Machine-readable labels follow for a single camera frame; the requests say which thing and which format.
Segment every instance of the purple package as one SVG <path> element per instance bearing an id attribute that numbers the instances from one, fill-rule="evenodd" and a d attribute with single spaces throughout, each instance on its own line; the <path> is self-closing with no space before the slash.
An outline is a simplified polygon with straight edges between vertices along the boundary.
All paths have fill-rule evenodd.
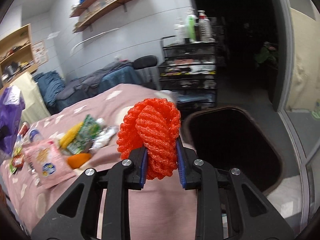
<path id="1" fill-rule="evenodd" d="M 24 108 L 21 90 L 16 86 L 7 87 L 0 98 L 0 149 L 8 155 L 13 151 Z"/>

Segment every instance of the silver screw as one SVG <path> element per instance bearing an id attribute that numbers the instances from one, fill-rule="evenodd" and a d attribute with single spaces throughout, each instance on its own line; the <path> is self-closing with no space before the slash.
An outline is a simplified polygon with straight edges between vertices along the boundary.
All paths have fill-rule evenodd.
<path id="1" fill-rule="evenodd" d="M 237 169 L 237 168 L 233 168 L 233 169 L 231 170 L 231 173 L 232 173 L 233 175 L 240 175 L 241 171 L 240 171 L 239 169 Z"/>
<path id="2" fill-rule="evenodd" d="M 85 174 L 87 175 L 87 176 L 91 176 L 91 175 L 93 175 L 94 174 L 94 169 L 86 169 L 85 170 Z"/>
<path id="3" fill-rule="evenodd" d="M 193 163 L 197 166 L 202 166 L 204 164 L 203 160 L 200 159 L 196 159 Z"/>
<path id="4" fill-rule="evenodd" d="M 128 159 L 122 161 L 123 166 L 129 166 L 129 165 L 131 165 L 131 163 L 132 163 L 132 161 L 128 160 Z"/>

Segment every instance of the orange object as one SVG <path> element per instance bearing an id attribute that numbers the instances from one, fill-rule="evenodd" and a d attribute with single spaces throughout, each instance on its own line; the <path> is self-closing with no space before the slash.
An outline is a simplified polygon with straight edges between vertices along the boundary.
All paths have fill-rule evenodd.
<path id="1" fill-rule="evenodd" d="M 90 153 L 79 153 L 68 157 L 67 162 L 71 168 L 78 169 L 90 159 Z"/>
<path id="2" fill-rule="evenodd" d="M 172 176 L 177 169 L 176 139 L 180 112 L 167 99 L 147 98 L 136 103 L 124 117 L 117 140 L 121 159 L 144 145 L 148 149 L 147 179 Z"/>

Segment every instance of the pink snack bag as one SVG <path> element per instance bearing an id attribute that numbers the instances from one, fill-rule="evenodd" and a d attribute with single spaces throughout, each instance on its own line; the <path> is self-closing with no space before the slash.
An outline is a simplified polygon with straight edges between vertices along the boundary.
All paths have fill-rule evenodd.
<path id="1" fill-rule="evenodd" d="M 76 175 L 52 139 L 30 143 L 22 149 L 26 160 L 39 174 L 41 185 L 45 188 L 53 187 Z"/>

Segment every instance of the white pipe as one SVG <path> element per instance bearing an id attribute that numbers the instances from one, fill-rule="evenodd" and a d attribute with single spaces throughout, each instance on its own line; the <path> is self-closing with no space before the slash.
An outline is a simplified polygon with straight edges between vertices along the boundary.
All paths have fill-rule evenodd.
<path id="1" fill-rule="evenodd" d="M 104 35 L 104 34 L 106 34 L 106 33 L 111 33 L 111 32 L 116 31 L 116 30 L 119 30 L 119 28 L 115 28 L 115 29 L 112 29 L 112 30 L 110 30 L 110 31 L 100 33 L 100 34 L 98 34 L 98 35 L 95 35 L 95 36 L 93 36 L 93 37 L 91 37 L 91 38 L 86 39 L 85 41 L 81 41 L 80 43 L 78 43 L 76 46 L 74 46 L 74 47 L 71 49 L 71 51 L 70 51 L 70 56 L 73 55 L 73 52 L 74 52 L 75 48 L 78 47 L 80 44 L 82 44 L 82 43 L 84 43 L 84 42 L 86 42 L 86 41 L 88 41 L 88 40 L 91 40 L 91 39 L 93 39 L 93 38 L 95 38 L 95 37 Z"/>

